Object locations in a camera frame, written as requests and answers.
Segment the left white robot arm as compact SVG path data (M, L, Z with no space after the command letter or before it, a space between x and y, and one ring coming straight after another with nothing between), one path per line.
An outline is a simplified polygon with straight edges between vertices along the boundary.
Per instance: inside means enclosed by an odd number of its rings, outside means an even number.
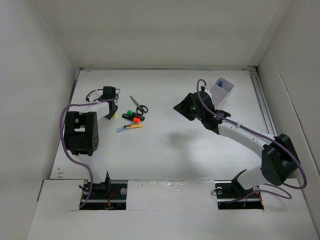
M111 194L112 189L106 182L106 167L93 155L100 143L99 120L111 120L118 109L116 102L113 98L70 104L62 110L59 119L60 141L66 157L87 170L88 182L95 184L95 194L103 199Z

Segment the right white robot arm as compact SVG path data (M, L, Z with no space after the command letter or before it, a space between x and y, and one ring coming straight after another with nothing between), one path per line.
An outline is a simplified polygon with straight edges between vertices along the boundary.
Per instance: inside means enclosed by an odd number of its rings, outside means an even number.
M232 122L230 113L216 109L205 91L189 93L173 109L190 121L199 120L207 130L238 142L260 157L258 166L245 169L232 179L231 191L237 197L243 197L255 186L281 186L298 169L299 160L288 136L272 136Z

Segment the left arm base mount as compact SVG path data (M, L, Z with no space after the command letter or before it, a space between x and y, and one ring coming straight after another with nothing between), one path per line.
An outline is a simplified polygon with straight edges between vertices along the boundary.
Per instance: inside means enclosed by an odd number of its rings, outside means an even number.
M111 180L109 173L106 173L104 182L94 183L91 193L90 183L85 182L79 186L82 190L82 197L79 204L80 210L106 210L122 211L127 206L127 180Z

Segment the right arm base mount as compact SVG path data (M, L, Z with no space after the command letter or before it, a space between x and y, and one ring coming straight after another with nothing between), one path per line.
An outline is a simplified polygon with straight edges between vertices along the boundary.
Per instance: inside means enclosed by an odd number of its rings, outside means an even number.
M258 186L244 189L238 183L238 177L246 170L238 173L232 180L216 180L211 195L216 197L219 210L263 210L263 202Z

